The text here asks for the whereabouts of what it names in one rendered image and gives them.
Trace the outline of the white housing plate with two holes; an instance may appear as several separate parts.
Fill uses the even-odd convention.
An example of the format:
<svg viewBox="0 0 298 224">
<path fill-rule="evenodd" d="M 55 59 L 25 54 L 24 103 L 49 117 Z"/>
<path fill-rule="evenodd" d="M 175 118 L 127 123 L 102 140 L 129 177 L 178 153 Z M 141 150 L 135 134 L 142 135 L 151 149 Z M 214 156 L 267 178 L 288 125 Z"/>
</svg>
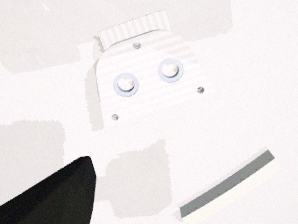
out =
<svg viewBox="0 0 298 224">
<path fill-rule="evenodd" d="M 168 61 L 177 64 L 174 76 L 162 73 Z M 126 76 L 134 80 L 133 88 L 118 85 Z M 216 95 L 188 41 L 168 30 L 145 32 L 110 45 L 98 60 L 97 81 L 104 129 Z"/>
</svg>

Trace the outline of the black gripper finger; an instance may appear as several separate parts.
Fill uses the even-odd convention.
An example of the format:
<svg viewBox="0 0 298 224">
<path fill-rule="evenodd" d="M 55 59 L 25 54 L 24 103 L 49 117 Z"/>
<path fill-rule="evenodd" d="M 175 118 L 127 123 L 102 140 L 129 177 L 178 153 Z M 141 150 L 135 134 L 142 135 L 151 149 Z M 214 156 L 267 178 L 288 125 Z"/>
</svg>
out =
<svg viewBox="0 0 298 224">
<path fill-rule="evenodd" d="M 97 173 L 89 156 L 0 205 L 0 224 L 90 224 Z"/>
</svg>

